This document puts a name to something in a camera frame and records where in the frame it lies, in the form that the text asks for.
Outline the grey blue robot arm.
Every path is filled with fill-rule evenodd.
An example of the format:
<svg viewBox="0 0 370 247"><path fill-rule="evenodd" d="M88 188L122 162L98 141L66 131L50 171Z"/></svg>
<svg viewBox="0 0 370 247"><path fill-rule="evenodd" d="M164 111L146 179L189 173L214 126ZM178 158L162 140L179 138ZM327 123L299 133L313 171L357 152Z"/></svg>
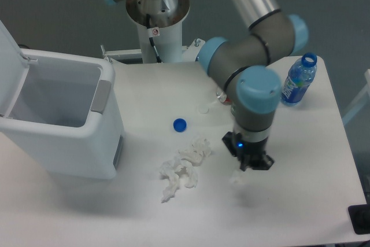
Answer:
<svg viewBox="0 0 370 247"><path fill-rule="evenodd" d="M126 2L138 28L144 63L180 62L182 32L165 33L181 25L189 0L105 0ZM273 160L265 151L281 85L268 66L302 49L308 29L299 16L285 15L275 0L232 0L248 30L235 45L222 37L209 39L197 59L206 74L226 93L234 106L234 127L223 142L238 159L241 170L268 170Z"/></svg>

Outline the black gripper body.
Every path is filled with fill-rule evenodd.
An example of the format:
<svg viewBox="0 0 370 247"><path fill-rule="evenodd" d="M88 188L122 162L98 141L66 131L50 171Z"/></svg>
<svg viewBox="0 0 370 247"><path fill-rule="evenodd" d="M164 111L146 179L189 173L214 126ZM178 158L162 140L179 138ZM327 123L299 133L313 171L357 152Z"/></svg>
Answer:
<svg viewBox="0 0 370 247"><path fill-rule="evenodd" d="M223 136L222 141L238 161L242 154L250 155L249 168L252 170L267 171L274 164L274 160L267 155L265 150L268 137L259 142L248 142L243 139L241 133L235 134L229 131Z"/></svg>

